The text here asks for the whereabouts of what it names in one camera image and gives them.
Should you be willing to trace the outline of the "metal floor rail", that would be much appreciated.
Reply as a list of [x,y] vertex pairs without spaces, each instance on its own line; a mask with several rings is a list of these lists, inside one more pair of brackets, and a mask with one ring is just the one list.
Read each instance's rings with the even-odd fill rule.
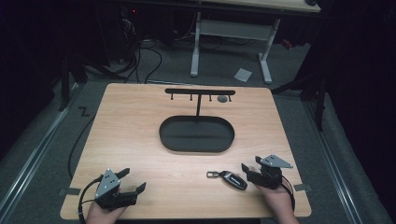
[[324,133],[318,128],[318,125],[316,124],[314,107],[308,102],[303,102],[303,107],[307,116],[310,118],[310,123],[313,126],[315,134],[319,140],[320,149],[324,157],[324,163],[328,169],[338,198],[345,210],[349,224],[363,224],[350,190],[340,172],[336,159],[332,154],[330,145]]
[[73,157],[85,125],[78,108],[84,89],[83,84],[73,84],[70,103],[60,111],[61,87],[57,85],[55,98],[0,161],[0,224],[62,220],[65,196],[58,192],[71,183]]

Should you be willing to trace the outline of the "white-legged desk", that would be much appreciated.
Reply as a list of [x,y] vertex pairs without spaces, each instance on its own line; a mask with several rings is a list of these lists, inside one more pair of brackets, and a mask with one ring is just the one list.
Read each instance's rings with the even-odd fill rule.
[[[258,9],[264,15],[270,12],[297,13],[303,15],[318,15],[320,6],[311,0],[191,0],[198,7],[233,7],[237,12],[248,12],[249,9]],[[266,84],[272,83],[267,57],[273,45],[278,26],[281,22],[279,16],[270,20],[269,24],[253,24],[247,21],[230,21],[228,19],[203,19],[203,10],[199,9],[195,14],[194,47],[191,58],[191,76],[199,74],[200,61],[200,37],[212,35],[221,37],[240,38],[248,40],[259,40],[266,43],[263,52],[258,54],[258,60],[262,70],[263,80]]]

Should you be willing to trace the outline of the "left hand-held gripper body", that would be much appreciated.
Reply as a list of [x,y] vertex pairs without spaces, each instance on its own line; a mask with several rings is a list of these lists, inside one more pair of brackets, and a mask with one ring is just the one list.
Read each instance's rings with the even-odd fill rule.
[[137,197],[128,196],[127,192],[120,193],[120,179],[111,169],[106,169],[97,187],[94,200],[102,209],[115,210],[135,205]]

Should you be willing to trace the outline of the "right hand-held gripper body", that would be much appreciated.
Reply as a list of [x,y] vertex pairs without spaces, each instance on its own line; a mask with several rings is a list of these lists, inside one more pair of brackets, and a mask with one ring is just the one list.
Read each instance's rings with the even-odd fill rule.
[[258,173],[249,170],[247,180],[268,189],[276,189],[282,184],[282,168],[292,168],[290,163],[279,158],[277,155],[269,155],[262,158],[262,163],[263,165],[261,165]]

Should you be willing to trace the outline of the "black metal stand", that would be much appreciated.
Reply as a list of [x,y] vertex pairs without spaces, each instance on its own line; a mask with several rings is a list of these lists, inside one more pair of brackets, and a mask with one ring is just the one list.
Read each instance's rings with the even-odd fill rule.
[[74,78],[77,84],[85,84],[88,81],[83,58],[78,54],[66,54],[62,60],[60,111],[64,111],[70,103],[70,76]]

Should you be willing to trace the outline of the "black key stand with tray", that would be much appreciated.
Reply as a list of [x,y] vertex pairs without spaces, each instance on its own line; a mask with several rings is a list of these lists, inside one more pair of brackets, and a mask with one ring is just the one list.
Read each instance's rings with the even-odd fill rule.
[[193,116],[172,116],[163,121],[159,128],[162,144],[174,152],[220,153],[227,150],[234,140],[233,125],[224,118],[203,116],[201,114],[202,97],[224,97],[231,102],[234,90],[198,90],[167,88],[165,93],[174,99],[175,94],[197,96],[196,113]]

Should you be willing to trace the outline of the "person's right hand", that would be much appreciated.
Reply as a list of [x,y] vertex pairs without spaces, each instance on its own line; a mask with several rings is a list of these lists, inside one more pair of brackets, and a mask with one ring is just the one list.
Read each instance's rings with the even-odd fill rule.
[[256,188],[262,193],[277,224],[300,224],[292,209],[290,189],[285,184],[281,184],[276,189],[268,189],[259,185],[256,185]]

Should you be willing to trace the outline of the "person's left hand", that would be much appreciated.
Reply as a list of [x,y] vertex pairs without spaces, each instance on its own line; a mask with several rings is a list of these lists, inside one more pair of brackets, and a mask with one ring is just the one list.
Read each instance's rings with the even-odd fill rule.
[[86,218],[86,224],[115,224],[125,211],[126,207],[109,211],[102,209],[97,203],[92,203]]

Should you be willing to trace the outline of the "black tripod stand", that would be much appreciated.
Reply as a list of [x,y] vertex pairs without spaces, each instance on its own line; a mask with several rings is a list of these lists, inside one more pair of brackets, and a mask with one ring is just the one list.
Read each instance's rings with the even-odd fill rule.
[[322,132],[322,119],[325,109],[325,94],[328,76],[324,72],[314,73],[305,77],[298,77],[293,81],[271,90],[272,94],[280,94],[287,90],[301,90],[300,99],[302,101],[316,101],[314,111],[314,122]]

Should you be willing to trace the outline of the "grey paper sheet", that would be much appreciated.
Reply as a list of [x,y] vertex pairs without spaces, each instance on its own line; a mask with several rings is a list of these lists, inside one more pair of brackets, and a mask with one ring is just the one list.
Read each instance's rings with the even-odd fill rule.
[[234,78],[242,82],[247,82],[251,75],[252,73],[250,71],[240,68],[234,75]]

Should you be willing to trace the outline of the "black car key fob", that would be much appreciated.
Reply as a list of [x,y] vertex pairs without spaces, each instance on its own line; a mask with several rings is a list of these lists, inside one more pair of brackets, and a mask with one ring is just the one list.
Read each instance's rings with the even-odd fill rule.
[[230,186],[239,190],[246,190],[248,187],[247,182],[243,178],[230,171],[221,171],[221,172],[208,171],[206,173],[206,177],[207,178],[221,177]]

